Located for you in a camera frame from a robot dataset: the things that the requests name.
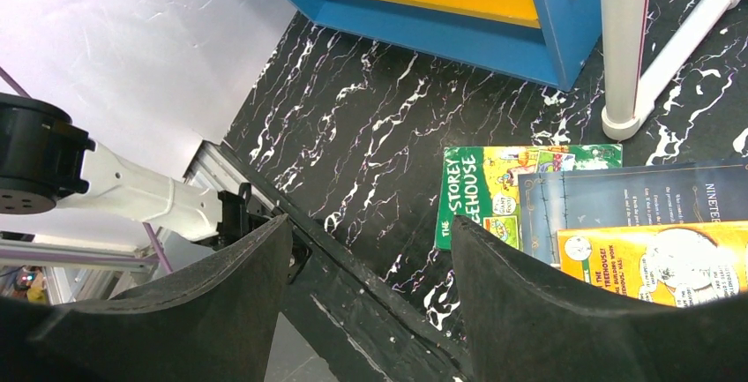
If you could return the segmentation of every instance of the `white backdrop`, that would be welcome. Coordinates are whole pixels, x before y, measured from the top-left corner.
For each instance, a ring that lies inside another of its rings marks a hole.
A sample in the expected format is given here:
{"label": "white backdrop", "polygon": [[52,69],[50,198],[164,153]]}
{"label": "white backdrop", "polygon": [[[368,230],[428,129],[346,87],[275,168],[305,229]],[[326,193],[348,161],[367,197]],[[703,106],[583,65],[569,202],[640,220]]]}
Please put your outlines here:
{"label": "white backdrop", "polygon": [[[92,138],[179,178],[202,139],[221,141],[294,12],[286,0],[0,0],[0,65]],[[138,223],[96,212],[0,215],[0,229],[147,243]]]}

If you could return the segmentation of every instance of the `book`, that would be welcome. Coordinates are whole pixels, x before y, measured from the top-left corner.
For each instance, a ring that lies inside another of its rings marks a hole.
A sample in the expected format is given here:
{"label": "book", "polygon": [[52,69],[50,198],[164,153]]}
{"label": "book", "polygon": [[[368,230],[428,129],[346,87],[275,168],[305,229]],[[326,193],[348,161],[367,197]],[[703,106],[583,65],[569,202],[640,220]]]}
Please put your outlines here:
{"label": "book", "polygon": [[452,247],[452,220],[465,215],[521,249],[519,175],[620,168],[620,145],[456,146],[445,149],[435,245]]}
{"label": "book", "polygon": [[748,221],[558,231],[561,270],[650,303],[690,307],[748,289]]}
{"label": "book", "polygon": [[748,220],[748,159],[520,176],[523,251],[559,263],[560,229]]}

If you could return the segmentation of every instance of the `green book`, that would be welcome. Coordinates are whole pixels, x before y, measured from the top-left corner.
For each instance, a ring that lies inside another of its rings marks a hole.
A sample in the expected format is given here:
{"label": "green book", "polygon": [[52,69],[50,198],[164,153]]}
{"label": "green book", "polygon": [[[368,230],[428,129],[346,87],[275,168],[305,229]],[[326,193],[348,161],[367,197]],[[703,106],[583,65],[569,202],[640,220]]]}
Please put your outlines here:
{"label": "green book", "polygon": [[522,250],[520,175],[620,168],[622,163],[617,144],[446,148],[435,244],[451,249],[452,219],[459,214]]}

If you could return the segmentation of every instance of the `white pipe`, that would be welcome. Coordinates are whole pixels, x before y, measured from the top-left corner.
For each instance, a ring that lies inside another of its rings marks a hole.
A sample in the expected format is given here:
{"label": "white pipe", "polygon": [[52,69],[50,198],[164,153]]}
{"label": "white pipe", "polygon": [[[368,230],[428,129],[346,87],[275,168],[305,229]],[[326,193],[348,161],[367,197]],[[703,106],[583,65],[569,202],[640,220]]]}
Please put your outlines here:
{"label": "white pipe", "polygon": [[[640,37],[633,35],[634,23],[639,22],[631,10],[624,6],[625,13],[619,13],[615,2],[602,1],[603,15],[603,49],[605,58],[605,109],[602,110],[602,128],[606,135],[616,140],[624,140],[633,136],[641,127],[650,113],[655,109],[655,100],[662,90],[673,79],[688,57],[699,46],[704,37],[714,27],[722,14],[735,7],[740,0],[699,0],[688,19],[673,35],[665,48],[652,62],[641,77],[632,82],[632,75],[639,76],[640,56],[636,66],[631,58],[634,49],[632,45],[639,45],[640,55],[644,31]],[[647,1],[643,2],[645,10]],[[622,25],[625,36],[616,37],[616,30],[605,31],[607,25]],[[632,108],[632,89],[635,90],[635,102]]]}
{"label": "white pipe", "polygon": [[601,0],[605,109],[602,122],[613,139],[639,129],[634,115],[648,0]]}

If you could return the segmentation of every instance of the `black marble table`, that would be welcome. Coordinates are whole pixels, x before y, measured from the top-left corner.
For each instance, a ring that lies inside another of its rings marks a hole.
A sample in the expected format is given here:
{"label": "black marble table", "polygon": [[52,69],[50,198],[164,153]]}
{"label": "black marble table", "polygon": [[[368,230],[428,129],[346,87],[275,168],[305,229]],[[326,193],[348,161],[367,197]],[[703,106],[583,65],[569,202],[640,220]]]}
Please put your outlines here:
{"label": "black marble table", "polygon": [[[696,1],[650,1],[645,64]],[[728,11],[624,142],[626,166],[748,155],[746,9]],[[443,149],[609,142],[603,105],[601,43],[563,93],[298,16],[226,142],[459,341],[452,261],[433,248]]]}

